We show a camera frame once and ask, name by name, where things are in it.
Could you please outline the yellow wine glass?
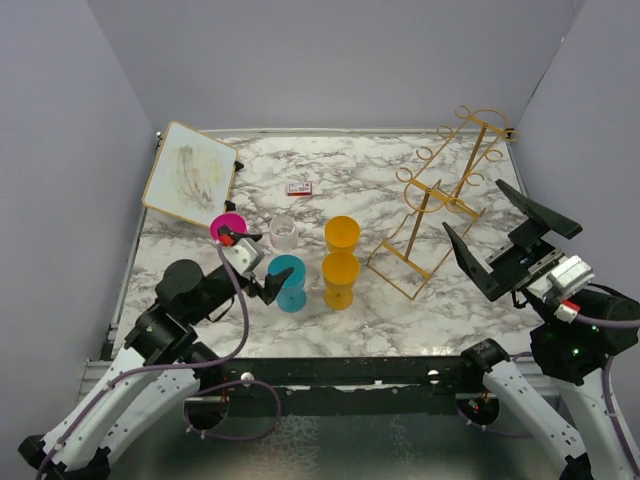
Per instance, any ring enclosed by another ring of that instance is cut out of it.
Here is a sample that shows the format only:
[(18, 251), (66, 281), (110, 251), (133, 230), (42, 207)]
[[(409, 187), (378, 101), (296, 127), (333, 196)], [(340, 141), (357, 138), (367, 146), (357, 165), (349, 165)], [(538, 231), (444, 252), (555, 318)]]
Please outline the yellow wine glass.
[(327, 306), (333, 310), (348, 308), (353, 302), (353, 288), (360, 273), (356, 256), (347, 251), (331, 252), (324, 258), (321, 271)]
[(336, 216), (325, 225), (325, 241), (330, 252), (353, 253), (360, 238), (360, 226), (349, 216)]

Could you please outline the blue plastic wine glass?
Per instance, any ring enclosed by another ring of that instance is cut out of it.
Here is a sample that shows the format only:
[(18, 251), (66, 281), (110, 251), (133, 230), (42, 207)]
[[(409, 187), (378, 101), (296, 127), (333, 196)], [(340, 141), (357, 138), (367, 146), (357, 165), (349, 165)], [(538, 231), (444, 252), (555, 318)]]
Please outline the blue plastic wine glass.
[(305, 292), (306, 266), (304, 262), (294, 255), (279, 255), (269, 263), (267, 273), (277, 275), (289, 268), (292, 268), (293, 272), (283, 284), (276, 297), (276, 302), (282, 311), (295, 313), (304, 308), (307, 300)]

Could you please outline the pink plastic wine glass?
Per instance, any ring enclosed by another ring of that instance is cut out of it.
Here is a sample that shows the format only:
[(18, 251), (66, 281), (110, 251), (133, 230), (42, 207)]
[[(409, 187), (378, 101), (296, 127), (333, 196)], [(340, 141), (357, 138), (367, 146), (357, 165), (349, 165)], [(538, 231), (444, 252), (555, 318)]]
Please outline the pink plastic wine glass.
[(236, 234), (246, 234), (247, 232), (244, 218), (235, 212), (227, 212), (217, 216), (210, 225), (211, 237), (225, 247), (235, 244), (234, 236)]

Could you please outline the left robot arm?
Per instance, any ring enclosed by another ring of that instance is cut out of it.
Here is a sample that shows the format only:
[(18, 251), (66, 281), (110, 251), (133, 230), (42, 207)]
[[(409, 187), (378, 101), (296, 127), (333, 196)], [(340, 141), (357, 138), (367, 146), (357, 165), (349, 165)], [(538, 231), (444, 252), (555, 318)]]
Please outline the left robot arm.
[(258, 282), (264, 258), (260, 235), (219, 229), (219, 267), (205, 274), (177, 260), (156, 285), (154, 303), (136, 320), (124, 346), (74, 410), (44, 435), (27, 437), (18, 451), (39, 479), (106, 479), (128, 447), (172, 407), (199, 393), (227, 388), (220, 357), (194, 327), (223, 305), (249, 297), (272, 303), (291, 267)]

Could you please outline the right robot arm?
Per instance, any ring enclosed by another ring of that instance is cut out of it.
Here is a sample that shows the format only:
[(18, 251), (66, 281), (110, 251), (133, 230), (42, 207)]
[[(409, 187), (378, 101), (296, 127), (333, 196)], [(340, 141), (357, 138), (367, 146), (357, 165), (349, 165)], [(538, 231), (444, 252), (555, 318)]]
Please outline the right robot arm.
[(566, 406), (565, 420), (524, 378), (496, 341), (463, 351), (461, 383), (487, 388), (539, 442), (561, 479), (636, 479), (639, 448), (611, 386), (614, 358), (639, 342), (639, 303), (593, 283), (592, 267), (545, 241), (572, 239), (576, 221), (526, 197), (503, 180), (498, 188), (526, 221), (484, 262), (451, 228), (456, 262), (490, 300), (523, 296), (542, 323), (530, 333), (531, 355)]

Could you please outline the gold wire glass rack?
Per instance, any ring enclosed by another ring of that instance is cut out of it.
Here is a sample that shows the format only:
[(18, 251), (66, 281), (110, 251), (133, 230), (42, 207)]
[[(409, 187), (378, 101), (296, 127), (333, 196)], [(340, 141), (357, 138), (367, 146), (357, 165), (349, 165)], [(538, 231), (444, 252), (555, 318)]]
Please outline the gold wire glass rack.
[(403, 185), (409, 212), (369, 254), (366, 266), (410, 300), (426, 287), (453, 248), (443, 223), (463, 238), (488, 210), (468, 193), (486, 183), (482, 168), (505, 158), (502, 147), (519, 132), (508, 117), (494, 108), (455, 109), (459, 124), (441, 125), (436, 145), (416, 149), (422, 165), (415, 171), (402, 166), (395, 173)]

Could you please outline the clear wine glass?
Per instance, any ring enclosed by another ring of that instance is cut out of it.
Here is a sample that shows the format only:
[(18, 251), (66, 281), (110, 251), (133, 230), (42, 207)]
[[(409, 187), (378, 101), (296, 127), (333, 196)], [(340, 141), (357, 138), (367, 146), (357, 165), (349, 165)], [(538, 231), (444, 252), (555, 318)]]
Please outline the clear wine glass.
[(299, 231), (295, 221), (287, 215), (276, 216), (269, 224), (269, 238), (277, 251), (290, 251), (296, 248)]

